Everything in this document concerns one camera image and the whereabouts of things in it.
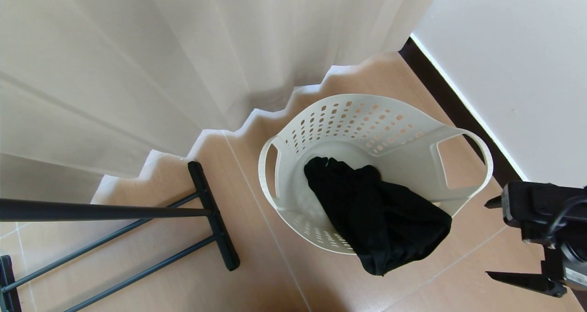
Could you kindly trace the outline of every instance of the dark brown baseboard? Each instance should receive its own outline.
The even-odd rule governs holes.
[[[467,110],[461,99],[444,80],[442,75],[430,63],[426,55],[422,53],[415,42],[409,38],[402,50],[400,50],[404,61],[410,66],[419,80],[426,86],[428,92],[432,94],[436,102],[447,113],[449,118],[458,128],[465,128],[478,135],[485,141],[493,157],[493,177],[499,185],[505,186],[511,180],[520,180],[520,176],[505,158],[505,155],[497,147],[495,142],[490,138],[487,132],[482,128],[475,117]],[[480,150],[476,143],[467,139],[469,144],[475,149],[476,153],[482,158]],[[587,310],[587,291],[573,290],[583,310]]]

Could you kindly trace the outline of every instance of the basket bottom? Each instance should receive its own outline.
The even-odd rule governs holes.
[[[284,191],[286,201],[295,201],[296,210],[299,210],[314,226],[326,231],[335,231],[320,201],[308,186],[308,179],[304,174],[304,166],[314,157],[333,157],[348,164],[352,168],[361,168],[375,165],[375,157],[363,149],[344,141],[324,141],[308,149],[298,159],[287,182],[289,186]]]

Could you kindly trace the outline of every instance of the baseboard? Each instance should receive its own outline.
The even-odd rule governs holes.
[[[413,38],[409,38],[402,50],[399,51],[404,61],[422,84],[426,86],[428,92],[436,99],[436,102],[447,113],[455,126],[470,130],[485,141],[493,157],[493,177],[495,180],[501,186],[511,180],[527,181],[526,176],[513,162],[503,145],[497,141],[494,134],[471,107],[470,103],[462,95],[459,95],[461,93],[451,87],[449,79],[443,77],[439,72],[441,69],[437,69],[424,52],[425,50],[423,51]],[[468,141],[479,157],[482,157],[476,143],[472,140]]]

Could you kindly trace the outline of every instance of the black metal rack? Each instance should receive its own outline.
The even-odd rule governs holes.
[[[214,196],[210,191],[204,170],[198,162],[189,162],[189,174],[195,185],[195,193],[192,193],[167,207],[128,207],[128,206],[101,206],[101,205],[77,205],[74,203],[51,203],[42,201],[21,201],[11,199],[0,199],[0,222],[55,222],[55,221],[84,221],[84,220],[119,220],[119,219],[140,219],[121,228],[110,235],[107,235],[94,243],[90,243],[86,247],[71,253],[51,264],[23,277],[15,280],[12,272],[12,262],[9,255],[0,256],[0,311],[2,312],[21,312],[21,305],[18,298],[17,288],[39,276],[53,270],[66,262],[69,262],[92,249],[104,245],[120,235],[138,228],[142,224],[149,222],[154,218],[177,218],[177,217],[208,217],[210,227],[212,228],[212,235],[194,244],[193,246],[177,253],[170,258],[163,260],[122,282],[102,291],[98,295],[90,297],[68,308],[66,312],[79,311],[82,308],[90,306],[97,301],[112,295],[116,291],[127,287],[139,281],[140,279],[157,272],[161,268],[172,264],[182,257],[194,252],[208,243],[216,241],[220,254],[224,260],[224,264],[229,271],[235,270],[240,265],[237,252],[230,241],[228,231],[220,210],[214,201]],[[203,209],[187,209],[179,206],[184,205],[188,201],[198,198],[202,202]]]

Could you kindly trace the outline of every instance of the curtain fold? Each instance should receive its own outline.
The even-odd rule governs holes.
[[[51,170],[77,173],[89,188],[63,196],[88,202],[151,149],[185,156],[201,130],[280,110],[332,65],[399,50],[431,2],[0,0],[0,195],[42,196],[39,176],[6,178]]]

